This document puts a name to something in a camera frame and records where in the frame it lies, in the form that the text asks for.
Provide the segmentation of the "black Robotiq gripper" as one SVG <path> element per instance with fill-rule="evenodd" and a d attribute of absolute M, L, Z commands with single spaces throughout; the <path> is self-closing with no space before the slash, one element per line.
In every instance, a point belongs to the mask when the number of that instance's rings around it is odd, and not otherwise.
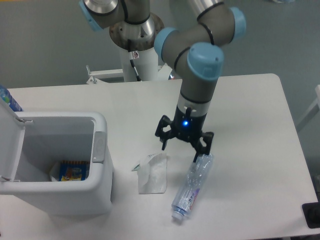
<path fill-rule="evenodd" d="M 206 116 L 207 114 L 197 115 L 191 107 L 180 110 L 178 106 L 173 121 L 167 115 L 163 115 L 155 131 L 155 136 L 159 137 L 162 143 L 161 150 L 165 150 L 168 140 L 177 137 L 183 141 L 191 140 L 191 145 L 195 149 L 193 163 L 199 156 L 209 155 L 214 133 L 202 131 Z"/>

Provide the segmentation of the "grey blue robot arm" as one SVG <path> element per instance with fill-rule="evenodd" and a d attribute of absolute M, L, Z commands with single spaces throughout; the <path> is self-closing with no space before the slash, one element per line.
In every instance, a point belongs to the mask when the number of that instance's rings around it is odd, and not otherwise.
<path fill-rule="evenodd" d="M 79 7 L 94 31 L 109 30 L 121 51 L 127 82 L 151 80 L 162 60 L 181 78 L 173 119 L 162 116 L 155 131 L 163 145 L 177 138 L 196 156 L 208 155 L 214 134 L 202 128 L 222 73 L 223 45 L 246 32 L 246 18 L 222 0 L 191 0 L 196 25 L 180 31 L 164 27 L 148 0 L 81 0 Z"/>

